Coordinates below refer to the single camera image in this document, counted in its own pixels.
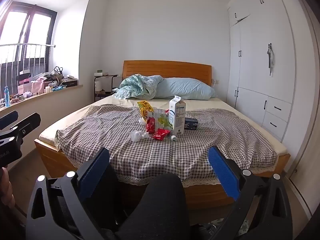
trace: dark blue box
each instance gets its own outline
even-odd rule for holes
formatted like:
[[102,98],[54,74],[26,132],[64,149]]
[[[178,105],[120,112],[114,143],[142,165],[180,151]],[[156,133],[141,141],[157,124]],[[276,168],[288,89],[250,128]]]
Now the dark blue box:
[[188,118],[184,119],[184,129],[185,130],[197,130],[198,128],[198,120],[195,118]]

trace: wardrobe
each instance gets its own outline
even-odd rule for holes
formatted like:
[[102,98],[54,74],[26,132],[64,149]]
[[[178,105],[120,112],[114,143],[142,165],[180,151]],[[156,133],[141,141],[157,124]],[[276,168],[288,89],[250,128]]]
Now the wardrobe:
[[294,43],[283,1],[234,0],[228,11],[227,103],[282,141],[295,86]]

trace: human hand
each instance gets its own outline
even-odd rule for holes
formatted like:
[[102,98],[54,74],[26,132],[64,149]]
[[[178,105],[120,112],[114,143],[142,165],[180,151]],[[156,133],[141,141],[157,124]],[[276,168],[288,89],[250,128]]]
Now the human hand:
[[12,185],[9,181],[9,174],[6,168],[0,168],[0,196],[4,205],[13,208],[15,200],[12,195]]

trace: black pants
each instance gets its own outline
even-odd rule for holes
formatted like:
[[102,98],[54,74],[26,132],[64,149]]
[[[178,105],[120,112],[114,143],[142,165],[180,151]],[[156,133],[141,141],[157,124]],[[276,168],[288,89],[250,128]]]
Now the black pants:
[[163,174],[154,178],[115,235],[121,240],[189,240],[186,197],[179,177]]

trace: wooden bed frame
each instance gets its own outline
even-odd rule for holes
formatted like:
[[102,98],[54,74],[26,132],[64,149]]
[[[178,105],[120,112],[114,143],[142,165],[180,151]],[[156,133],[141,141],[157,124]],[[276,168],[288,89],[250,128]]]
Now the wooden bed frame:
[[[207,85],[212,84],[212,67],[210,65],[158,60],[131,60],[124,61],[122,78],[133,74],[161,75],[168,77],[190,77],[195,78]],[[41,159],[52,178],[65,175],[67,171],[76,170],[76,167],[68,160],[65,154],[47,143],[35,140],[36,148]],[[290,158],[289,154],[281,155],[274,171],[267,171],[257,175],[270,177],[274,173],[281,174]],[[120,183],[120,190],[125,206],[135,207],[146,188],[146,186],[134,186]],[[227,197],[221,185],[194,185],[185,188],[187,205],[190,210],[211,208],[233,203],[231,197]]]

